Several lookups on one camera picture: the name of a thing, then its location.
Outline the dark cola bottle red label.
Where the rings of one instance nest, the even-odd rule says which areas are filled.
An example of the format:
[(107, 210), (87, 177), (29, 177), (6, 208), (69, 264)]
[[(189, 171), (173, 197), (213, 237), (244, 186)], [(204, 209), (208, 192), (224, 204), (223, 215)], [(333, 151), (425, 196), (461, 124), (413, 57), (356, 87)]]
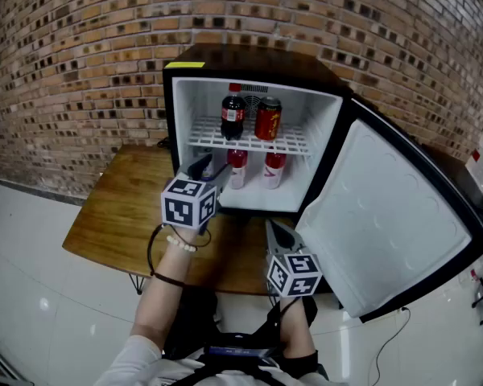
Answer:
[(221, 104), (221, 134), (227, 141), (239, 140), (244, 130), (246, 102), (240, 92), (240, 84), (230, 83), (229, 93)]

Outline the black mini fridge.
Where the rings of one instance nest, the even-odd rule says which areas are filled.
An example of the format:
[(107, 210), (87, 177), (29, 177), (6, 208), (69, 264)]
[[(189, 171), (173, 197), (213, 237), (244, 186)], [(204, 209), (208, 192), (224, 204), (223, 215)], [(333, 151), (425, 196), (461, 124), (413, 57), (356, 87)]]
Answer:
[[(205, 62), (202, 68), (163, 69), (174, 166), (206, 150), (213, 152), (215, 167), (223, 166), (230, 149), (190, 146), (187, 140), (198, 117), (221, 124), (230, 83), (241, 85), (245, 121), (256, 121), (263, 97), (276, 97), (279, 126), (300, 125), (306, 132), (312, 155), (286, 154), (275, 189), (291, 179), (297, 195), (282, 209), (300, 214), (295, 228), (350, 316), (369, 321), (405, 306), (483, 254), (483, 218), (460, 188), (317, 58), (198, 43), (172, 61)], [(269, 152), (247, 152), (244, 186), (259, 173), (265, 188)]]

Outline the person's left forearm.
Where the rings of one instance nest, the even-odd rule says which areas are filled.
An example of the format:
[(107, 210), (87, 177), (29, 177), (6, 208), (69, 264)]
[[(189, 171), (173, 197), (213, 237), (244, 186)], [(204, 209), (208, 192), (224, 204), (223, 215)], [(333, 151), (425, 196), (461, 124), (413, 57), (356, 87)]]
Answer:
[[(195, 244), (197, 235), (197, 230), (177, 228), (155, 272), (185, 282), (192, 252), (182, 246)], [(182, 292), (183, 288), (151, 278), (148, 287), (143, 290), (130, 334), (149, 339), (163, 349), (179, 309)]]

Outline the dark side table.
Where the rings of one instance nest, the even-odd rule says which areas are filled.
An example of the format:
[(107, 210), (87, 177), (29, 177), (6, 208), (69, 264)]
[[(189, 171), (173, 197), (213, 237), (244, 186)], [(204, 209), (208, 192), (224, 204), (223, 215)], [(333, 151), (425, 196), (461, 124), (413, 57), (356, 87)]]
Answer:
[(421, 145), (421, 148), (460, 188), (460, 191), (469, 199), (477, 213), (483, 218), (483, 193), (464, 163), (433, 146)]

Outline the dark brown wristband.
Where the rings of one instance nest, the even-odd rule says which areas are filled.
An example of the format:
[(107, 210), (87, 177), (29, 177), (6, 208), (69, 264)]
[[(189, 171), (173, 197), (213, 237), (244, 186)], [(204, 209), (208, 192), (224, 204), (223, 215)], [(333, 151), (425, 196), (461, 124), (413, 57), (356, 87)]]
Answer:
[(160, 273), (156, 273), (154, 271), (151, 272), (151, 276), (160, 280), (160, 281), (163, 281), (169, 285), (174, 285), (174, 286), (177, 286), (177, 287), (180, 287), (180, 288), (184, 288), (186, 285), (184, 282), (182, 281), (177, 281), (176, 279), (173, 279), (171, 277), (166, 277)]

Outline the pink drink bottle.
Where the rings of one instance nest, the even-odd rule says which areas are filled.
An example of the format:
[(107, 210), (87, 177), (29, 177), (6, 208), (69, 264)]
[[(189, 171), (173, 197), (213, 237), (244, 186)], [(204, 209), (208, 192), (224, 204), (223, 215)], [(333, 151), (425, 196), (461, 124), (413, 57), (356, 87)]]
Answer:
[(263, 186), (267, 189), (275, 189), (279, 186), (283, 176), (287, 156), (280, 153), (267, 153), (263, 168)]
[(231, 166), (229, 187), (234, 190), (241, 189), (245, 183), (248, 152), (237, 149), (228, 150), (227, 163)]

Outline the dark chest-mounted phone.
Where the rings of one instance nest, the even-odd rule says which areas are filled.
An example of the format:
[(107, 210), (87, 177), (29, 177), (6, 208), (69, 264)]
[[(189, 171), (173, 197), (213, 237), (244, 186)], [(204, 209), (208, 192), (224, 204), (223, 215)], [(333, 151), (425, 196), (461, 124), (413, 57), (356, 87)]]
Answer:
[(207, 346), (204, 353), (225, 357), (266, 359), (274, 351), (273, 348), (243, 348)]

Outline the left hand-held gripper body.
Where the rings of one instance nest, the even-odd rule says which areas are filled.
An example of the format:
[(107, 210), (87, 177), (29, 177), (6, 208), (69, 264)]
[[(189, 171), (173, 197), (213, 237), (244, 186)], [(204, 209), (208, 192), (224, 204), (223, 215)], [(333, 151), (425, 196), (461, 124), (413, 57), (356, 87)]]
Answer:
[(217, 212), (218, 195), (215, 183), (193, 179), (185, 171), (179, 171), (161, 193), (162, 222), (198, 230), (203, 235)]

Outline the person's right forearm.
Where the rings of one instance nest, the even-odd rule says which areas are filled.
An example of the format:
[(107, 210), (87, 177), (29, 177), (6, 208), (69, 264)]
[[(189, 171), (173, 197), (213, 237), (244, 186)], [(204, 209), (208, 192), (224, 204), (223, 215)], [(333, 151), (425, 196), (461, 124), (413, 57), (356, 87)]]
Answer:
[(298, 359), (316, 352), (309, 330), (303, 299), (281, 298), (280, 310), (283, 312), (280, 323), (280, 342), (286, 359)]

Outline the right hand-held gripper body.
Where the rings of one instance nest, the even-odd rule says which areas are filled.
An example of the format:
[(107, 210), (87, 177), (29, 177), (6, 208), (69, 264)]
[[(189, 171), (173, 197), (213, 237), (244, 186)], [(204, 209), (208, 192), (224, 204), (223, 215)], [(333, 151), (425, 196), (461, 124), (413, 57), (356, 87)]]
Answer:
[(323, 277), (317, 256), (308, 248), (296, 252), (266, 250), (269, 294), (280, 298), (311, 296)]

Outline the red drink can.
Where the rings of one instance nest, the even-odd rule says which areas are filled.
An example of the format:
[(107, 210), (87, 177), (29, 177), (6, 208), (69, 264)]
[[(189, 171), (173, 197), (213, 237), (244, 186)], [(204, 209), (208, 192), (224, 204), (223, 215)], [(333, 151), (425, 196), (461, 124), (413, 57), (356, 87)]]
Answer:
[(263, 97), (256, 113), (254, 135), (264, 141), (273, 141), (277, 136), (282, 114), (282, 105), (279, 99), (272, 96)]

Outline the brown wooden table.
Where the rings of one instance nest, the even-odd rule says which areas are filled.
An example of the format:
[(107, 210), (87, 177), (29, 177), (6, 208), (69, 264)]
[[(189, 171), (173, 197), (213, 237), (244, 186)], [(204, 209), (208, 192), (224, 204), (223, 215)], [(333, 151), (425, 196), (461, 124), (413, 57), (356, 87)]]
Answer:
[[(149, 276), (166, 248), (165, 235), (149, 241), (161, 224), (160, 194), (173, 176), (169, 151), (123, 146), (87, 198), (63, 247), (110, 268)], [(221, 211), (208, 223), (212, 234), (192, 260), (187, 284), (231, 294), (266, 294), (265, 219), (297, 224), (300, 214), (283, 211), (296, 197), (291, 179), (280, 188), (261, 186), (259, 173), (240, 190), (221, 193)]]

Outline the black hairpin table leg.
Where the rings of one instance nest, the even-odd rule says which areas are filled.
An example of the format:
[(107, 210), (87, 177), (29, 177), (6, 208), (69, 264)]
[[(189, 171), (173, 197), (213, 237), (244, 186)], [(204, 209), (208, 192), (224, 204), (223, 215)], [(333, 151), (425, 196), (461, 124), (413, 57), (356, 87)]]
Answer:
[(136, 294), (138, 296), (141, 296), (142, 295), (142, 292), (143, 292), (143, 286), (144, 286), (144, 282), (145, 282), (145, 277), (140, 277), (139, 275), (130, 274), (130, 273), (128, 274), (128, 276), (130, 278), (131, 283), (134, 286), (134, 289), (136, 291)]

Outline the person's black trousers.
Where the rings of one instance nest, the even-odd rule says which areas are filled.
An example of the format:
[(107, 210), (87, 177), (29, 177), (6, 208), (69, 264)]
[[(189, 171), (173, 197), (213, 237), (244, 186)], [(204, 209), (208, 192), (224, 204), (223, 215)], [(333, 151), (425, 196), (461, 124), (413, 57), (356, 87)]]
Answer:
[[(305, 297), (303, 306), (311, 326), (317, 314), (313, 298)], [(280, 342), (280, 323), (283, 312), (280, 301), (270, 309), (264, 323), (253, 333), (225, 333), (220, 331), (214, 315), (217, 312), (217, 296), (212, 292), (186, 291), (181, 299), (175, 321), (165, 341), (163, 350), (166, 358), (184, 359), (194, 351), (207, 346), (273, 348), (274, 351), (266, 359), (225, 357), (203, 354), (201, 362), (230, 363), (233, 367), (251, 364), (277, 364), (285, 372), (294, 372), (300, 376), (302, 372), (314, 372), (318, 366), (318, 351), (313, 355), (298, 359), (286, 359), (283, 356), (283, 345)]]

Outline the person's white shirt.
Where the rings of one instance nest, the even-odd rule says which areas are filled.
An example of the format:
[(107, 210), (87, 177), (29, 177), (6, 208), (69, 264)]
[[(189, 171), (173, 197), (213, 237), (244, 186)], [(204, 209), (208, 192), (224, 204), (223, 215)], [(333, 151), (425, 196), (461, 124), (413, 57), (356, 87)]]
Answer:
[[(177, 383), (204, 367), (202, 349), (184, 359), (171, 360), (151, 340), (131, 335), (111, 366), (94, 386), (178, 386)], [(260, 380), (240, 370), (224, 370), (193, 386), (270, 386), (266, 381), (277, 381), (276, 386), (348, 386), (327, 380), (319, 372), (294, 378), (280, 368), (259, 365), (264, 373)]]

